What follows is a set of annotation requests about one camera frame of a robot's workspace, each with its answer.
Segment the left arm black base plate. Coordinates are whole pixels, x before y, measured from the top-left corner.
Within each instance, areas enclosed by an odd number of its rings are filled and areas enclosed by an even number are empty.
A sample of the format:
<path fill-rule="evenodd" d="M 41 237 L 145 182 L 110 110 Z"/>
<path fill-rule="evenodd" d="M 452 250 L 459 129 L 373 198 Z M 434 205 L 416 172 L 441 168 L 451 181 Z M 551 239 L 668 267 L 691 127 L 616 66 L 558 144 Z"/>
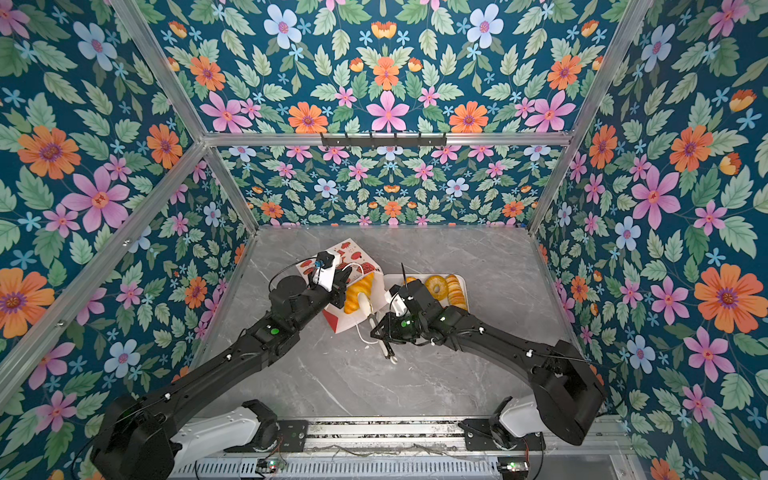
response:
<path fill-rule="evenodd" d="M 253 440 L 225 449 L 226 453 L 300 453 L 308 438 L 306 420 L 277 420 L 266 429 L 261 428 Z"/>

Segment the yellow fake croissant bread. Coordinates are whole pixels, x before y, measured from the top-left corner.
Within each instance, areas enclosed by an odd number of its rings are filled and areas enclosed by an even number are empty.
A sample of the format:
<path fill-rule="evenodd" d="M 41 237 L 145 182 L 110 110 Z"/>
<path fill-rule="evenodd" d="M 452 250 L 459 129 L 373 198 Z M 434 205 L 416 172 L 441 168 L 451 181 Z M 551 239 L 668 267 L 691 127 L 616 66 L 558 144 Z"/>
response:
<path fill-rule="evenodd" d="M 347 315 L 361 312 L 367 316 L 371 307 L 374 274 L 368 273 L 353 281 L 346 290 L 343 312 Z"/>

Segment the red white paper bag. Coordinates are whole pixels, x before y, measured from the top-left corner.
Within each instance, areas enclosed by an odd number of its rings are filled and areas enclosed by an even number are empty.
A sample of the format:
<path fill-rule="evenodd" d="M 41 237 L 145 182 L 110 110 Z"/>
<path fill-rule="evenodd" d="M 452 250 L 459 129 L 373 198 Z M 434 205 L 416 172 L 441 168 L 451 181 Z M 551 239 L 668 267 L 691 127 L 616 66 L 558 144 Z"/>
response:
<path fill-rule="evenodd" d="M 327 306 L 322 315 L 335 334 L 356 330 L 388 302 L 384 275 L 378 263 L 351 238 L 338 242 L 327 251 L 338 261 L 339 270 L 351 268 L 342 306 Z"/>

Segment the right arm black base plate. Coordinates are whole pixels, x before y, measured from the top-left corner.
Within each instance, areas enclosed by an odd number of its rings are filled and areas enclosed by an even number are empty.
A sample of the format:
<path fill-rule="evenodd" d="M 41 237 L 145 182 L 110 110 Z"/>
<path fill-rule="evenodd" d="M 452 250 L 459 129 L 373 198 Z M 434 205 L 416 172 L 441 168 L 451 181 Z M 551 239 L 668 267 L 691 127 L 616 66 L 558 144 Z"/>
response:
<path fill-rule="evenodd" d="M 490 418 L 467 418 L 457 426 L 463 431 L 468 451 L 543 451 L 546 443 L 542 435 L 528 434 L 517 437 L 508 432 L 499 421 Z"/>

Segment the yellow fake donut bread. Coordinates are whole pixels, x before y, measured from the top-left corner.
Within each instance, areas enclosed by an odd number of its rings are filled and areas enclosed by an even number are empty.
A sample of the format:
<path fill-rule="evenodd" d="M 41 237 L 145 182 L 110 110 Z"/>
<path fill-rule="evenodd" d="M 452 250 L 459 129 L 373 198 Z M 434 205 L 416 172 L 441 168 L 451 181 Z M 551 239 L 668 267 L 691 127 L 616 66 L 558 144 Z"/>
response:
<path fill-rule="evenodd" d="M 440 275 L 432 275 L 424 281 L 430 295 L 437 301 L 443 301 L 448 297 L 448 281 Z"/>

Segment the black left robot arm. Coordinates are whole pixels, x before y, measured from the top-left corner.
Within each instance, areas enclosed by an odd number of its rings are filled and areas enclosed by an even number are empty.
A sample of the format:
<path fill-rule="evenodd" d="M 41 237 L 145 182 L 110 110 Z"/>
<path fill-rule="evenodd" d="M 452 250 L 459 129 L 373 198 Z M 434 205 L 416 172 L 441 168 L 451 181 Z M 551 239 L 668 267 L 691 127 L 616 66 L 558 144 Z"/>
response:
<path fill-rule="evenodd" d="M 189 374 L 138 399 L 124 395 L 106 409 L 90 460 L 106 479 L 166 479 L 172 471 L 234 447 L 270 449 L 276 414 L 259 400 L 199 420 L 197 414 L 252 375 L 274 365 L 329 305 L 345 301 L 351 268 L 316 269 L 309 279 L 283 278 L 270 309 L 223 352 Z"/>

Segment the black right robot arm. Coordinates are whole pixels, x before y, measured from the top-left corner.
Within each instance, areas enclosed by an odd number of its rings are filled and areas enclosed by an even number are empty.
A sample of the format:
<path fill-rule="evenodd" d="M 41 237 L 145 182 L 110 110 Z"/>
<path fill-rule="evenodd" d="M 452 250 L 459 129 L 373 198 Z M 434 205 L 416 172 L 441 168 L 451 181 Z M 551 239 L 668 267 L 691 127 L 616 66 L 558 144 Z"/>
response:
<path fill-rule="evenodd" d="M 529 395 L 506 399 L 491 417 L 491 435 L 499 446 L 535 433 L 583 444 L 607 394 L 573 344 L 550 345 L 507 333 L 463 307 L 440 303 L 419 280 L 395 285 L 390 294 L 389 309 L 371 330 L 372 338 L 472 354 L 527 383 Z"/>

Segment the fake sliced bread loaf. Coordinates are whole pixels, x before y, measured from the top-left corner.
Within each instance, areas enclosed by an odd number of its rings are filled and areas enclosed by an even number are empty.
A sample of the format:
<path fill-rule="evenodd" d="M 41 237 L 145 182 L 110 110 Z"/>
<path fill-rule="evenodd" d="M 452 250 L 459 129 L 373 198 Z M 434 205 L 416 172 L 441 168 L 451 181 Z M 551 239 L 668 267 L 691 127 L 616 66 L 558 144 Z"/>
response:
<path fill-rule="evenodd" d="M 447 298 L 451 306 L 458 307 L 463 310 L 468 309 L 466 296 L 461 286 L 461 282 L 456 275 L 448 275 L 446 277 L 447 283 Z"/>

